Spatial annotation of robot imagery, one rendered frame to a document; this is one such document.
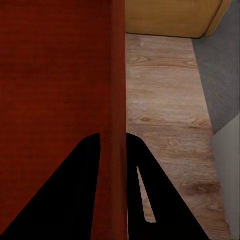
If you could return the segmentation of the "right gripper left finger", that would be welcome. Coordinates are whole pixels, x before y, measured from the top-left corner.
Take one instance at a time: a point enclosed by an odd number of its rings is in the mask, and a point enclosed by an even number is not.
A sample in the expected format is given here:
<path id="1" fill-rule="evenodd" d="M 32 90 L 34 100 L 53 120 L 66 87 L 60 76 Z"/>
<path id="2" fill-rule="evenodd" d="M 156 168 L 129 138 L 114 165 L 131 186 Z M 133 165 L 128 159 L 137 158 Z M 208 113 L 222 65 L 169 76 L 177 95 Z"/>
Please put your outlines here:
<path id="1" fill-rule="evenodd" d="M 100 133 L 84 138 L 0 240 L 91 240 L 100 156 Z"/>

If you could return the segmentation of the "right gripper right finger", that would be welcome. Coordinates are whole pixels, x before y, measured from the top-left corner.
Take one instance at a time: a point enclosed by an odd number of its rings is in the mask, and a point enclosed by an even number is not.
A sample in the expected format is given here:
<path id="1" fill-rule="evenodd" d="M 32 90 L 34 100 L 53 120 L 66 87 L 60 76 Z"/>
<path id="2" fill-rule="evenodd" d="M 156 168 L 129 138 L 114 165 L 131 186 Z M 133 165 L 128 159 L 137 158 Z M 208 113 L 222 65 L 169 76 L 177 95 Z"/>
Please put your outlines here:
<path id="1" fill-rule="evenodd" d="M 145 142 L 126 132 L 128 240 L 210 240 Z M 145 220 L 138 170 L 156 223 Z"/>

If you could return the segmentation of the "storage box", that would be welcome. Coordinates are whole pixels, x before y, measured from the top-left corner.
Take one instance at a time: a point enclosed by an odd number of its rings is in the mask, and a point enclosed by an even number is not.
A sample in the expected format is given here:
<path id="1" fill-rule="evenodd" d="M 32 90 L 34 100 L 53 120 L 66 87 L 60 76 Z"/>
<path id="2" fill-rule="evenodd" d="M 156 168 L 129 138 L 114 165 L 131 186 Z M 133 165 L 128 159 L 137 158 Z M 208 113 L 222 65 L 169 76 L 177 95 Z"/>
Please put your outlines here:
<path id="1" fill-rule="evenodd" d="M 97 133 L 90 240 L 128 240 L 125 0 L 0 0 L 0 236 Z"/>

